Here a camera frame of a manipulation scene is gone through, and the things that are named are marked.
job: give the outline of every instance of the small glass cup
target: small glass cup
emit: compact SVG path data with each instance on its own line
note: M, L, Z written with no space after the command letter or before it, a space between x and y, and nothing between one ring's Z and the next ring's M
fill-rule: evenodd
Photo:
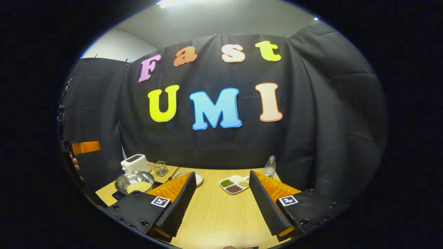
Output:
M164 176L168 172L165 162L158 161L154 164L154 171L156 175Z

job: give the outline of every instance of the plastic water bottle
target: plastic water bottle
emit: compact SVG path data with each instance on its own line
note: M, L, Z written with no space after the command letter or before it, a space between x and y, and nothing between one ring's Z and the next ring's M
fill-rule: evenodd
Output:
M268 162L264 166L264 175L274 178L274 174L276 172L276 157L270 156Z

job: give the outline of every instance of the white plate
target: white plate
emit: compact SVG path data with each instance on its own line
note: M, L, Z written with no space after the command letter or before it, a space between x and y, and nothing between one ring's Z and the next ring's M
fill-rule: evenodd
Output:
M175 175L174 179L177 178L177 177L180 177L182 175L185 175L187 173L191 173L191 172L195 172L195 181L197 182L197 187L200 186L200 184L202 184L202 182L203 182L203 176L202 176L202 174L198 173L197 171L181 172L180 174Z
M227 187L223 187L223 186L222 186L222 182L225 181L225 180L229 180L229 181L233 182L233 184L231 184L231 185L229 185L229 186L227 186ZM237 184L237 183L239 183L239 182L243 182L243 181L246 181L246 182L249 183L249 175L247 175L247 176L245 176L245 177L241 177L241 176L239 176L239 175L233 175L233 176L230 176L230 177L228 177L228 178L225 178L225 179L221 180L220 182L218 182L218 184L219 184L220 187L221 187L222 189L224 189L226 192L230 193L231 195L235 195L235 194L238 194L238 193L242 192L243 190L249 188L249 184L248 184L247 187L242 187L242 186L240 186L240 185ZM241 188L241 190L238 191L238 192L235 192L235 193L231 193L231 192L229 192L229 191L226 190L228 187L232 187L232 186L237 186L237 187Z

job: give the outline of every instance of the wooden table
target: wooden table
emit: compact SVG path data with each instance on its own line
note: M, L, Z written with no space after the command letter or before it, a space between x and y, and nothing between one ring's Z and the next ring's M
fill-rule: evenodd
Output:
M166 182L177 168L167 167L169 172L165 176L158 176L154 170L151 171L155 181ZM220 180L232 175L247 176L250 170L263 173L264 169L211 170L181 167L176 174L184 171L200 172L203 182L195 190L171 244L183 249L222 249L229 245L237 249L250 246L265 249L288 241L278 242L277 237L271 235L250 188L231 195L218 184ZM280 181L277 174L274 179ZM117 202L111 195L117 191L114 182L96 191L108 206Z

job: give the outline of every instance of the stainless steel bowl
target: stainless steel bowl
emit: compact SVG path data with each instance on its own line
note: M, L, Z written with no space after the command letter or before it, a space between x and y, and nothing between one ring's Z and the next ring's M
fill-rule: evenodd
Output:
M153 185L154 176L144 171L129 172L117 178L117 180L115 181L115 188L119 192L127 195L128 192L126 191L126 189L128 188L128 186L137 182L148 182Z

